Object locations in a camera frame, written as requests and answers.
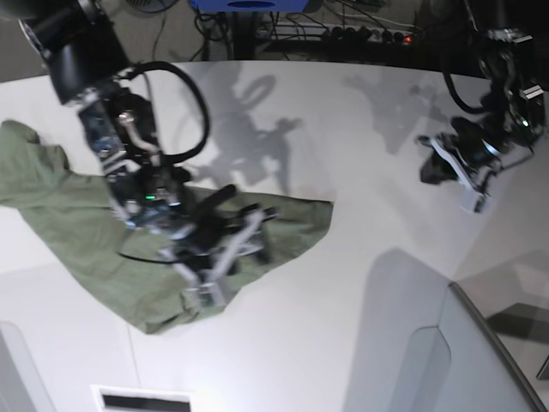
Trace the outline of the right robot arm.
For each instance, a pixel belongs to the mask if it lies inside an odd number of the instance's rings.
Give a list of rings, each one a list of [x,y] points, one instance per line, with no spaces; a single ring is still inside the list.
[[[263,226],[275,218],[273,209],[253,204],[223,212],[220,206],[236,196],[235,186],[205,198],[188,187],[183,164],[202,152],[211,129],[206,101],[188,74],[167,62],[133,64],[97,1],[4,1],[1,13],[19,23],[59,101],[77,107],[114,212],[130,232],[146,229],[166,238],[159,264],[172,266],[192,288],[210,292],[236,273],[239,258],[270,262]],[[178,77],[202,115],[201,139],[181,154],[163,151],[151,98],[126,87],[156,70]]]

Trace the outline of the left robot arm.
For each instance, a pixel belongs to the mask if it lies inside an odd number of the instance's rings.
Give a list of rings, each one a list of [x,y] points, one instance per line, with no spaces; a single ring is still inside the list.
[[[440,64],[455,104],[478,120],[453,117],[452,132],[419,136],[431,149],[419,170],[428,185],[457,181],[484,196],[491,179],[534,157],[534,147],[546,134],[546,103],[534,57],[534,38],[513,24],[505,1],[461,1],[468,46],[489,91],[477,106],[457,93],[449,71],[450,55]]]

